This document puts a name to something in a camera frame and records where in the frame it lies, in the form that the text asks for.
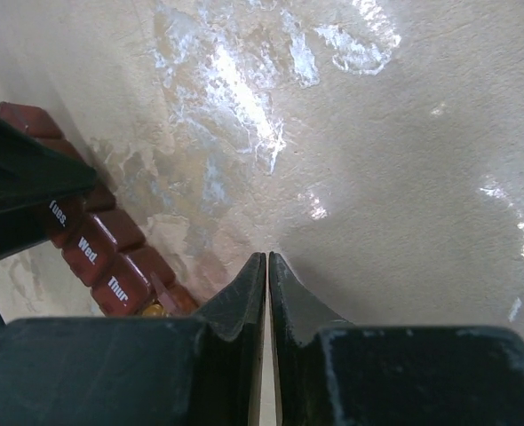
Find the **clear pill jar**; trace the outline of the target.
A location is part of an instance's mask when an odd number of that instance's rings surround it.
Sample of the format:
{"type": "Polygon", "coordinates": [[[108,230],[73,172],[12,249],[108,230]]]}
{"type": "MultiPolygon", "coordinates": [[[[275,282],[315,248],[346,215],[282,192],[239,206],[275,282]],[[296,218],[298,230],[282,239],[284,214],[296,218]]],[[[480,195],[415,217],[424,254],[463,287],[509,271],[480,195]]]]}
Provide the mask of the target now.
{"type": "Polygon", "coordinates": [[[140,313],[143,317],[153,317],[153,318],[167,318],[170,314],[163,308],[159,303],[154,303],[148,305],[140,313]]]}

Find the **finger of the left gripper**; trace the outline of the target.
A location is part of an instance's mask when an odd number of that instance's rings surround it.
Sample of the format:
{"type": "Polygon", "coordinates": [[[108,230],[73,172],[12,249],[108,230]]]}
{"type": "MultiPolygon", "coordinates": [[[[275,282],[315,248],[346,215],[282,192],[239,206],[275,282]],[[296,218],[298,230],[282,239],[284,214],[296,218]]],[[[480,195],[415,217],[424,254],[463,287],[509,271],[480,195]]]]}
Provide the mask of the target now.
{"type": "Polygon", "coordinates": [[[95,186],[95,169],[43,146],[64,134],[40,107],[0,104],[0,260],[45,240],[29,209],[95,186]]]}

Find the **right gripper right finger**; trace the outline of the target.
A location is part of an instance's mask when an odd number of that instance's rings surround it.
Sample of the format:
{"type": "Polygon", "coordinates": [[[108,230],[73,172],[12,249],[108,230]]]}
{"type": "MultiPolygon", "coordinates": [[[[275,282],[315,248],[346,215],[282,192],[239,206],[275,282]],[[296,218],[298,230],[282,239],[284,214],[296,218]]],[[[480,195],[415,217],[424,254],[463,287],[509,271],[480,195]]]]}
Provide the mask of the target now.
{"type": "Polygon", "coordinates": [[[524,341],[504,327],[358,326],[268,259],[280,425],[524,425],[524,341]]]}

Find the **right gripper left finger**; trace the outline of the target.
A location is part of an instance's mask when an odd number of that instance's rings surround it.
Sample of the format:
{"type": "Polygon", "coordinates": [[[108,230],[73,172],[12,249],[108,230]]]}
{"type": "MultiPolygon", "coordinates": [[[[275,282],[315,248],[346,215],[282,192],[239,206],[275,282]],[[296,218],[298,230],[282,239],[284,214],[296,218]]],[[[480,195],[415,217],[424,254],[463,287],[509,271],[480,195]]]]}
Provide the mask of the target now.
{"type": "Polygon", "coordinates": [[[266,256],[197,312],[0,330],[0,425],[256,425],[266,256]]]}

